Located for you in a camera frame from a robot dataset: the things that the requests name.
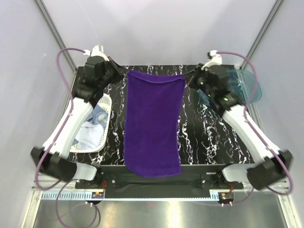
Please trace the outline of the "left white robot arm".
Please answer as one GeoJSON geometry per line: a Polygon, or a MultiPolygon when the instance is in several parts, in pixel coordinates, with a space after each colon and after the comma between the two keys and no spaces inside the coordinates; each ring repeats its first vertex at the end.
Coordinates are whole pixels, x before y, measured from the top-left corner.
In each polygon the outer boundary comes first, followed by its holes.
{"type": "Polygon", "coordinates": [[[91,56],[80,70],[82,81],[75,83],[72,99],[54,132],[42,147],[34,147],[31,158],[36,174],[57,178],[61,181],[85,180],[92,188],[103,181],[95,166],[68,161],[72,142],[81,125],[104,95],[109,84],[121,81],[127,70],[109,56],[91,56]]]}

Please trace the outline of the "purple towel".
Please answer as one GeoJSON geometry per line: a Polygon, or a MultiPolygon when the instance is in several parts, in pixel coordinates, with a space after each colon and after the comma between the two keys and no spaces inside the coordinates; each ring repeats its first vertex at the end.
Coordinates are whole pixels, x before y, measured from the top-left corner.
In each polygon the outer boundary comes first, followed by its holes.
{"type": "Polygon", "coordinates": [[[181,173],[177,129],[186,82],[130,70],[124,130],[126,167],[144,178],[181,173]]]}

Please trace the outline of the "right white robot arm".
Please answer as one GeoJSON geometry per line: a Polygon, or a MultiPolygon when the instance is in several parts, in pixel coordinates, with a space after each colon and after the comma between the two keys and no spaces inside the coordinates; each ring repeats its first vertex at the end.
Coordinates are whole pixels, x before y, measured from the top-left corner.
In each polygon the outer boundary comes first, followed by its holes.
{"type": "Polygon", "coordinates": [[[229,88],[226,69],[219,65],[197,65],[186,79],[190,88],[207,95],[212,110],[234,129],[253,159],[251,164],[227,165],[215,177],[216,184],[227,188],[237,181],[262,190],[288,178],[289,189],[292,190],[294,183],[289,172],[293,161],[291,152],[272,143],[252,120],[240,97],[229,88]]]}

